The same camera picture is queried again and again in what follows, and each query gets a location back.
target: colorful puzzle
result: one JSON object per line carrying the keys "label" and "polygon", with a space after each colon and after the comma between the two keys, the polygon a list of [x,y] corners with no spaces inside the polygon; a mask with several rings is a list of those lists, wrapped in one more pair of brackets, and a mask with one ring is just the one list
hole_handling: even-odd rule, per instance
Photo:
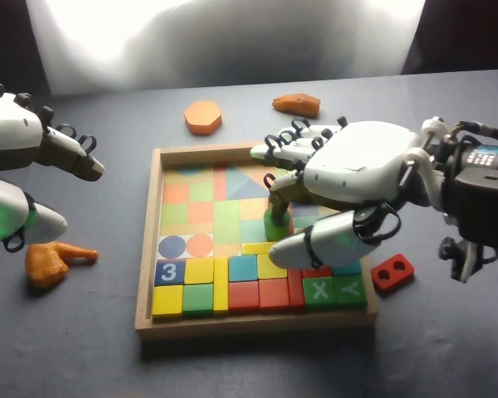
{"label": "colorful puzzle", "polygon": [[[359,262],[301,272],[270,261],[262,220],[269,172],[285,171],[229,163],[164,172],[153,319],[367,305]],[[293,204],[290,213],[297,231],[334,211]]]}

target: hexagonal block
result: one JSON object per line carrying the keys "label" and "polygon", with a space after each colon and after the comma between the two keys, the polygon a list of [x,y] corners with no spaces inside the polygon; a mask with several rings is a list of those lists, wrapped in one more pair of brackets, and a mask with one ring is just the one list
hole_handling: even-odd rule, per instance
{"label": "hexagonal block", "polygon": [[186,108],[184,119],[193,134],[209,135],[222,125],[222,110],[215,102],[196,101]]}

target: gray tabletop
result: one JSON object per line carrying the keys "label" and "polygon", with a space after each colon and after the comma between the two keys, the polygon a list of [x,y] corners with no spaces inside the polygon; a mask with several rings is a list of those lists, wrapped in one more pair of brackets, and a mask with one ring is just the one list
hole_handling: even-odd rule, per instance
{"label": "gray tabletop", "polygon": [[[380,300],[374,330],[140,344],[134,306],[153,149],[263,138],[291,120],[272,99],[294,92],[321,98],[323,123],[343,114],[419,130],[440,115],[498,127],[498,70],[47,99],[56,124],[97,137],[106,174],[90,183],[32,165],[2,175],[61,212],[62,239],[99,250],[100,260],[37,295],[24,251],[0,245],[1,398],[498,396],[498,262],[467,285],[451,280],[437,246],[454,230],[412,205],[371,259],[403,253],[416,280]],[[200,99],[223,111],[208,138],[184,125],[184,109]]]}

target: number 3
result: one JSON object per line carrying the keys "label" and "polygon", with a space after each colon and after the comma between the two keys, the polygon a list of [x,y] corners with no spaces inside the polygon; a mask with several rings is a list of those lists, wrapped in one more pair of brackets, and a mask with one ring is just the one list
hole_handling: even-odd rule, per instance
{"label": "number 3", "polygon": [[175,264],[165,264],[163,265],[163,270],[168,271],[168,275],[162,275],[163,280],[174,280],[175,279]]}

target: brown toy croissant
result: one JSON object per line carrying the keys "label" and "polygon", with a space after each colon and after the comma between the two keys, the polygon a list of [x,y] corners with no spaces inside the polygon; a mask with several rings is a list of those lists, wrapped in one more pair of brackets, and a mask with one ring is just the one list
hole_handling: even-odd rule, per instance
{"label": "brown toy croissant", "polygon": [[316,118],[321,100],[307,94],[282,95],[273,100],[273,108],[281,112],[298,114],[306,118]]}
{"label": "brown toy croissant", "polygon": [[68,272],[63,260],[80,257],[97,260],[98,252],[61,242],[31,245],[26,253],[26,273],[34,286],[49,289]]}

